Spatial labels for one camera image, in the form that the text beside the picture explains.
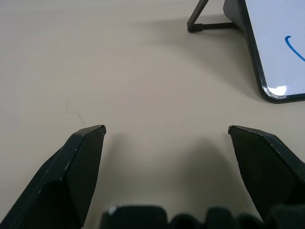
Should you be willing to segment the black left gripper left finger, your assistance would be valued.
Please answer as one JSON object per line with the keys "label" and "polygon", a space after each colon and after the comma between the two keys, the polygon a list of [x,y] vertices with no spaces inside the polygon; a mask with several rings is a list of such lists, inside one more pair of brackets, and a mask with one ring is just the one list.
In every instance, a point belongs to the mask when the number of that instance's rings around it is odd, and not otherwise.
{"label": "black left gripper left finger", "polygon": [[36,172],[0,229],[81,229],[95,191],[104,125],[80,129]]}

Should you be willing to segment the black framed whiteboard with stand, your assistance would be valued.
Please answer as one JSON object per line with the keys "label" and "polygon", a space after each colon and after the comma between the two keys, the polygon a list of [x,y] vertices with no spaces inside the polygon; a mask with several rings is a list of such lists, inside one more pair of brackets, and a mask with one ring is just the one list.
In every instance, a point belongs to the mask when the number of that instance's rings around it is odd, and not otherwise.
{"label": "black framed whiteboard with stand", "polygon": [[188,32],[243,31],[263,98],[282,104],[305,101],[305,0],[224,0],[226,23],[196,23],[208,0],[199,0]]}

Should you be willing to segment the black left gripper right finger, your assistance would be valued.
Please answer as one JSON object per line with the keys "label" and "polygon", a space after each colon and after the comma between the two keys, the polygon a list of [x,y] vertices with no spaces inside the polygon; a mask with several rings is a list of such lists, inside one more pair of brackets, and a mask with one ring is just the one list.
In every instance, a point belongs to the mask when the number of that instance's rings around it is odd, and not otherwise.
{"label": "black left gripper right finger", "polygon": [[228,129],[244,185],[264,223],[305,223],[305,163],[277,136]]}

